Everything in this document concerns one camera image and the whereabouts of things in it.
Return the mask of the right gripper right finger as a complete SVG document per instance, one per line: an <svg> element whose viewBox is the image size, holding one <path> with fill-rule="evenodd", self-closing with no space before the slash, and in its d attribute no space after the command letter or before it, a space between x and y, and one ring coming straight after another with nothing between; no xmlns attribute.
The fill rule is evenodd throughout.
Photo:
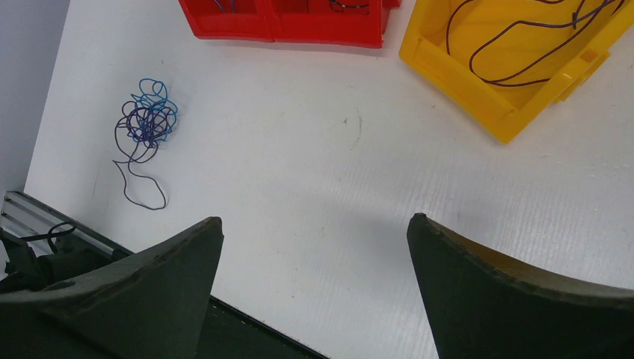
<svg viewBox="0 0 634 359"><path fill-rule="evenodd" d="M633 291L529 265L423 213L407 228L440 358L631 358Z"/></svg>

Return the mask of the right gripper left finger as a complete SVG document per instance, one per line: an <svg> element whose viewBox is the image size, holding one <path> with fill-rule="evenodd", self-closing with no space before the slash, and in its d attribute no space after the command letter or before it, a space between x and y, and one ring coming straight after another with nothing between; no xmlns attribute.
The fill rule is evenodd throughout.
<svg viewBox="0 0 634 359"><path fill-rule="evenodd" d="M1 296L3 358L193 358L221 256L209 217L112 264Z"/></svg>

